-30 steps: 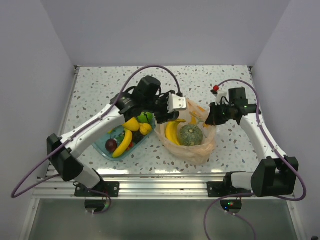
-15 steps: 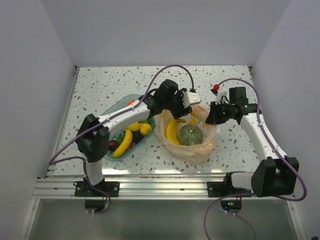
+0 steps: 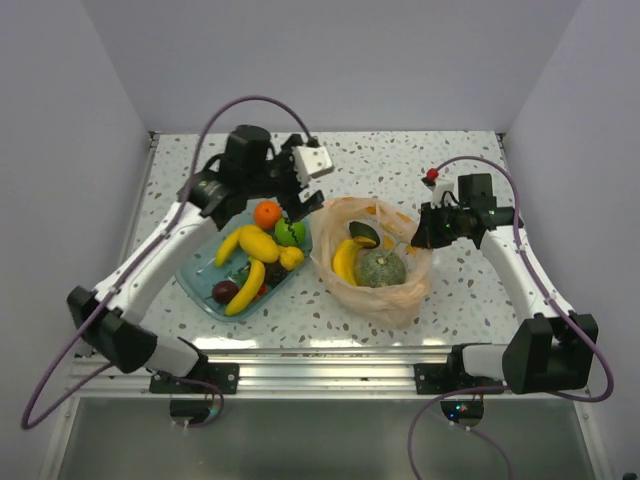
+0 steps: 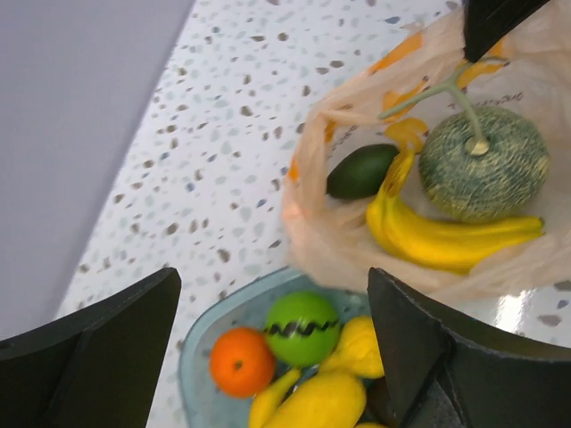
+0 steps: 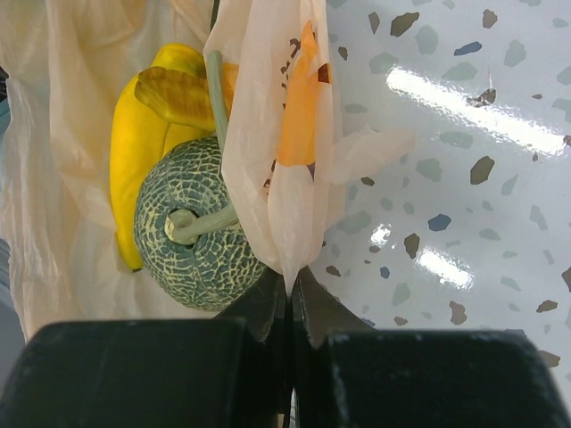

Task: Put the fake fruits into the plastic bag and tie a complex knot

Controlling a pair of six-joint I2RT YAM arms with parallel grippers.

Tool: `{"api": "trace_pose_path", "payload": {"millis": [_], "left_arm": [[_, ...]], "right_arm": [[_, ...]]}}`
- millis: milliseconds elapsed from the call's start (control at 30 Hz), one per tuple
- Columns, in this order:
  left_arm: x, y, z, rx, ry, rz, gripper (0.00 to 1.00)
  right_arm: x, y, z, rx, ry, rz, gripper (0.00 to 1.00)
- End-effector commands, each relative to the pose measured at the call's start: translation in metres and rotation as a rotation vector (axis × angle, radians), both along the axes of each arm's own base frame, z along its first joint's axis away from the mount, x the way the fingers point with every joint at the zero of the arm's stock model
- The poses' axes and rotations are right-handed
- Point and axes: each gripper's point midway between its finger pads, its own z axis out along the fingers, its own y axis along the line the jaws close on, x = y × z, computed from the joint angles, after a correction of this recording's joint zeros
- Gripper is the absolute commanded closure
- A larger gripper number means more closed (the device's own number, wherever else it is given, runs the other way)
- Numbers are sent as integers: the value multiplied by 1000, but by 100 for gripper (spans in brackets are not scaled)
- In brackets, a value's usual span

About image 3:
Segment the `fake dark avocado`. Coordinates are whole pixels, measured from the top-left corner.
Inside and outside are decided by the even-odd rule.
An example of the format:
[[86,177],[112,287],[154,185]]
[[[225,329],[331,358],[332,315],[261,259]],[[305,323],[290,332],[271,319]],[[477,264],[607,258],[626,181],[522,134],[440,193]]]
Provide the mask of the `fake dark avocado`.
[[365,248],[377,248],[380,245],[380,237],[377,231],[370,225],[352,221],[348,225],[349,233],[355,243]]

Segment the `fake yellow mango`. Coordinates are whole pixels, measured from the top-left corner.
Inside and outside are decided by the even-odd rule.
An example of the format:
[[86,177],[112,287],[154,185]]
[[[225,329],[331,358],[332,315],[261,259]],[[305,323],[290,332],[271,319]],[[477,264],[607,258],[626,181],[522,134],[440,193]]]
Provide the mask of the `fake yellow mango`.
[[246,254],[263,263],[275,263],[279,259],[280,250],[275,240],[255,225],[240,229],[239,245]]

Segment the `fake banana bunch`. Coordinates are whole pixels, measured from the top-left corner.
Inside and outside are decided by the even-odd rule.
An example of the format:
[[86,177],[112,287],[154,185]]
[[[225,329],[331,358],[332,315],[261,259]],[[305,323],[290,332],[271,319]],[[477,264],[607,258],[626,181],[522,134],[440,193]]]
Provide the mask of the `fake banana bunch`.
[[333,272],[350,285],[358,285],[355,278],[355,263],[358,253],[367,245],[368,240],[364,237],[345,239],[333,256]]

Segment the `fake green melon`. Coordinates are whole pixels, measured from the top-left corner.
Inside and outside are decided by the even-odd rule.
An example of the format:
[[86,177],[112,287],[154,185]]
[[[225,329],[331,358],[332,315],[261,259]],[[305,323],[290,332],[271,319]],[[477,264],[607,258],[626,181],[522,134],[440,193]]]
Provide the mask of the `fake green melon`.
[[407,268],[395,252],[371,250],[356,260],[354,276],[356,283],[363,287],[396,286],[406,281]]

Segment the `orange plastic bag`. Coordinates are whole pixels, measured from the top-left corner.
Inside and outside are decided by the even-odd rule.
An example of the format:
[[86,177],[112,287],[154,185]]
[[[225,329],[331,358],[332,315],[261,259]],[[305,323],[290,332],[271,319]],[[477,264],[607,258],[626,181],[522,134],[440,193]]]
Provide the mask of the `orange plastic bag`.
[[[395,252],[407,268],[403,284],[380,288],[353,286],[333,272],[332,259],[338,246],[345,239],[352,239],[348,230],[352,221],[372,226],[381,240],[377,248],[364,247],[357,259],[371,250]],[[350,311],[375,319],[388,328],[404,327],[418,315],[431,286],[431,252],[410,245],[416,229],[414,220],[379,199],[330,199],[311,215],[311,259],[328,290]]]

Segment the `fake dark passion fruit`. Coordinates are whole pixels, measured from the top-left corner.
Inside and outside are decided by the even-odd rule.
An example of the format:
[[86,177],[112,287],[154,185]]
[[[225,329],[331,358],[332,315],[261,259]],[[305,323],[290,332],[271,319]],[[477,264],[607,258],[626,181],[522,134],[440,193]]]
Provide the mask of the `fake dark passion fruit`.
[[239,287],[231,280],[216,283],[211,291],[211,299],[220,305],[228,305],[239,292]]

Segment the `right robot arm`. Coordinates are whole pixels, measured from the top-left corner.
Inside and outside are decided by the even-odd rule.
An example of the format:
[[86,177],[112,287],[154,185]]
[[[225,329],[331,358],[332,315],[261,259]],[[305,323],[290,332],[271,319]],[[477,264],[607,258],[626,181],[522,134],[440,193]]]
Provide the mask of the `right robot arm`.
[[598,326],[552,287],[534,256],[527,256],[524,225],[515,209],[500,207],[488,173],[450,180],[431,169],[423,180],[431,199],[422,204],[411,244],[436,250],[468,239],[497,272],[516,313],[518,328],[505,345],[452,348],[436,377],[442,389],[468,392],[503,384],[516,394],[585,387]]

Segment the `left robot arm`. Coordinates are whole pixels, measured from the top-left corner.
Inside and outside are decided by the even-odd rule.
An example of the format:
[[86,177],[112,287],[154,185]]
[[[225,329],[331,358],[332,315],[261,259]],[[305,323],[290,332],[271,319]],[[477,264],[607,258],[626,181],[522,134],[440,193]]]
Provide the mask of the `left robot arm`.
[[82,339],[128,374],[140,368],[166,372],[185,392],[208,379],[205,356],[190,342],[163,338],[141,327],[149,306],[174,273],[252,199],[275,198],[292,220],[320,208],[324,197],[299,194],[311,179],[333,169],[317,139],[291,135],[276,151],[270,133],[241,125],[178,192],[165,218],[137,250],[95,287],[75,287],[67,305]]

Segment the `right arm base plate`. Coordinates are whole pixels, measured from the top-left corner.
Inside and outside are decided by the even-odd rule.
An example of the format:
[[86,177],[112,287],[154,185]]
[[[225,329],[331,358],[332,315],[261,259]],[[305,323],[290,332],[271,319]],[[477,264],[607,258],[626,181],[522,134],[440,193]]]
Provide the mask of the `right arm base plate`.
[[414,364],[416,393],[439,395],[469,388],[502,386],[499,380],[471,376],[464,371],[462,351],[465,347],[466,344],[454,345],[444,362]]

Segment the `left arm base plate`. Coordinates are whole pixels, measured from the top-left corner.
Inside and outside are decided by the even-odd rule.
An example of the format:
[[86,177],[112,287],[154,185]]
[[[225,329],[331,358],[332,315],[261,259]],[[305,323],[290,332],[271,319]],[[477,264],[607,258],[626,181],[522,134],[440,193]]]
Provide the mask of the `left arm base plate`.
[[222,362],[196,365],[185,377],[156,373],[150,381],[152,394],[235,394],[240,379],[238,363]]

